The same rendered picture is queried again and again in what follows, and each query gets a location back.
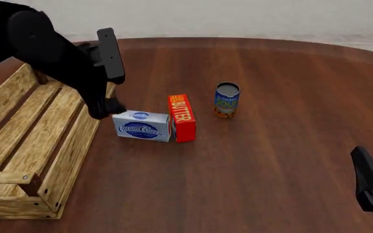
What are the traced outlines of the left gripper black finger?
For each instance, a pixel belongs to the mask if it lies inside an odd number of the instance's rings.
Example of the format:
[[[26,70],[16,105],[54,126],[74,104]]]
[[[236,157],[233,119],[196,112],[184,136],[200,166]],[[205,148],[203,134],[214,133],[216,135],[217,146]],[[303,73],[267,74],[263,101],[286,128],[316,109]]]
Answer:
[[[96,120],[102,120],[104,118],[107,118],[110,114],[109,98],[91,98],[87,102],[87,108],[89,115],[92,118]]]
[[[122,104],[116,96],[107,98],[107,113],[109,115],[121,114],[126,111],[126,106],[124,106],[124,104]]]

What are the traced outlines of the blue soup tin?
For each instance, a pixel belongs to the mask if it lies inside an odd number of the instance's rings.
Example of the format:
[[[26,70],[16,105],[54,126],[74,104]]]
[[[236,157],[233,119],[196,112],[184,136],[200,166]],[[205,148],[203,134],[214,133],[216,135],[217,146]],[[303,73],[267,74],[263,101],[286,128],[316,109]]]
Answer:
[[[240,87],[235,83],[222,82],[216,86],[214,112],[219,118],[233,118],[240,97]]]

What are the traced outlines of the wooden slat tray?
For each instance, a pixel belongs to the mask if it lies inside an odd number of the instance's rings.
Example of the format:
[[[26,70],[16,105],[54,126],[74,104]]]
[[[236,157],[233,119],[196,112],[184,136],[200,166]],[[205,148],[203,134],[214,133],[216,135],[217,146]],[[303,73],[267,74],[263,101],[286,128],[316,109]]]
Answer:
[[[58,219],[99,121],[79,94],[22,65],[0,85],[0,219]]]

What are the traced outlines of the red butter box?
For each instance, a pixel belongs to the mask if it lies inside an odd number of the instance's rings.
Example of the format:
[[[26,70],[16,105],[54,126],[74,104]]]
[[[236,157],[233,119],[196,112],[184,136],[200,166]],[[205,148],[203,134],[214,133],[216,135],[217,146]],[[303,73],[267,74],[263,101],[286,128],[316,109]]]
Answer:
[[[196,139],[196,119],[186,94],[175,94],[168,97],[168,110],[171,128],[177,143]]]

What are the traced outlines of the dark grey plate on stalk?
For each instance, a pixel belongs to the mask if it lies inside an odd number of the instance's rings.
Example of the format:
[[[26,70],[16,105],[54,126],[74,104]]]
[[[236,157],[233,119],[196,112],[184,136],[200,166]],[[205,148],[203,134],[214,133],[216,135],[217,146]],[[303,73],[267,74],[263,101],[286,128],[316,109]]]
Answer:
[[[93,46],[90,53],[95,69],[106,81],[116,85],[123,84],[126,73],[114,30],[101,28],[96,33],[98,45]]]

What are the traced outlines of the white blue cream cheese box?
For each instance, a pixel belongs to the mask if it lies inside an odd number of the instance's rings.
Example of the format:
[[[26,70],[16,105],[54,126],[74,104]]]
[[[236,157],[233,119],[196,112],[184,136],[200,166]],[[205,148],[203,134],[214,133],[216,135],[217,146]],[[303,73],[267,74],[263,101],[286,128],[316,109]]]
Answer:
[[[119,137],[168,142],[171,137],[168,114],[127,110],[112,115]]]

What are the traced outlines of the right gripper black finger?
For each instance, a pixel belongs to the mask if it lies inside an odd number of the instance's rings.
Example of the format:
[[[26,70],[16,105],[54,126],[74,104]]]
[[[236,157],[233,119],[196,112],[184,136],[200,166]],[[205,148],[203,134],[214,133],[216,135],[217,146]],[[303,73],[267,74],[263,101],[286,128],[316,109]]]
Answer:
[[[356,146],[350,156],[356,173],[357,192],[373,191],[373,157],[362,146]]]

